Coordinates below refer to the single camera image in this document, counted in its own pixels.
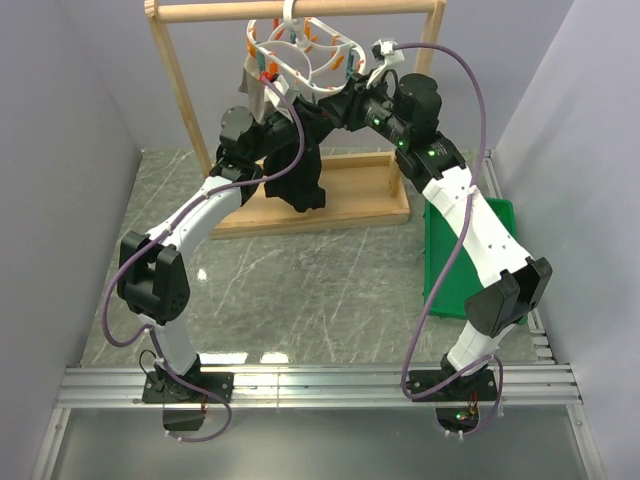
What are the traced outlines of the white plastic clip hanger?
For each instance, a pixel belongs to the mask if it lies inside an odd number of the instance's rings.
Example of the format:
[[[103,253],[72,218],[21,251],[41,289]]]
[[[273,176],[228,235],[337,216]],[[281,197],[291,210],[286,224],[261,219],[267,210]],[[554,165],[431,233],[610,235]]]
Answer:
[[[252,19],[245,38],[247,76],[283,80],[309,101],[339,93],[367,69],[363,47],[316,17]]]

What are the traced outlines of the black underwear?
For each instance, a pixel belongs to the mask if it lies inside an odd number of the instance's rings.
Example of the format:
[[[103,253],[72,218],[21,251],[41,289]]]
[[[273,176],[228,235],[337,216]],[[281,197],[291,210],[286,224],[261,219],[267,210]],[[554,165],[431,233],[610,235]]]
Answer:
[[[295,102],[316,106],[301,97],[296,98]],[[299,140],[297,144],[286,147],[277,146],[278,120],[283,120],[283,117],[278,113],[272,113],[265,121],[267,133],[263,168],[266,175],[273,175],[286,168],[295,159],[299,150]],[[307,148],[305,145],[302,157],[293,170],[277,180],[264,184],[265,194],[268,198],[277,197],[284,200],[299,213],[323,209],[326,206],[326,192],[319,186],[321,171],[320,146]]]

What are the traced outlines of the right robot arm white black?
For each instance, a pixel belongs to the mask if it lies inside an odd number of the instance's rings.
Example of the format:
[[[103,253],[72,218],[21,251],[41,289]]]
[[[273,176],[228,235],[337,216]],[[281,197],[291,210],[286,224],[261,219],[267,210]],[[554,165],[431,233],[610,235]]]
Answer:
[[[476,377],[495,357],[501,340],[539,303],[552,268],[535,259],[508,232],[477,187],[469,167],[451,140],[438,129],[442,99],[435,80],[419,73],[398,80],[394,92],[385,82],[369,85],[355,76],[319,106],[338,128],[369,127],[395,148],[400,172],[442,216],[456,236],[453,250],[431,287],[423,312],[433,303],[460,252],[469,256],[482,285],[464,303],[466,324],[443,357],[440,381],[404,395],[422,401],[443,391],[455,400],[476,386]]]

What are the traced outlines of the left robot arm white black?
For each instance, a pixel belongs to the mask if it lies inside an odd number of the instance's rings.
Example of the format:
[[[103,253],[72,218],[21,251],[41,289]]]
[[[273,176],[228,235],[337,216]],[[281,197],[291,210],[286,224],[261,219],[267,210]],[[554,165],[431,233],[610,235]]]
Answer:
[[[183,312],[190,298],[186,268],[196,248],[228,215],[255,194],[255,180],[266,176],[266,197],[279,198],[299,213],[320,209],[326,193],[319,185],[320,143],[333,130],[319,107],[296,100],[296,119],[274,111],[257,121],[245,107],[229,109],[221,120],[214,167],[181,209],[145,234],[129,232],[120,244],[124,268],[117,294],[129,309],[152,325],[160,361],[146,375],[146,403],[207,400],[212,391],[231,396],[230,375],[204,374],[192,346]]]

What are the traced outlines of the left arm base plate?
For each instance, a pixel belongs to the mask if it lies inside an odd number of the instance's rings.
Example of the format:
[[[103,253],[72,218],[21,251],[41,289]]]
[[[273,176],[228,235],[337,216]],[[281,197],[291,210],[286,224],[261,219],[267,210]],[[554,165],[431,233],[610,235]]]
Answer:
[[[201,390],[211,392],[229,402],[234,388],[234,374],[231,372],[202,373],[193,384],[197,387],[196,390],[180,384],[165,372],[148,372],[142,402],[144,404],[211,402],[211,399],[201,393]]]

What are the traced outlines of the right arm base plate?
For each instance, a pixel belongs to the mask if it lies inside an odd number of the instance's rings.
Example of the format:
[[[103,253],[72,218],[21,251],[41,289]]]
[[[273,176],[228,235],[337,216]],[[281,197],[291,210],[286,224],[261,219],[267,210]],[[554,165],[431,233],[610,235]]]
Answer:
[[[411,394],[418,395],[447,377],[442,370],[410,370],[406,385]],[[483,369],[469,376],[461,376],[428,397],[417,399],[417,402],[494,401],[498,396],[497,386],[494,373]]]

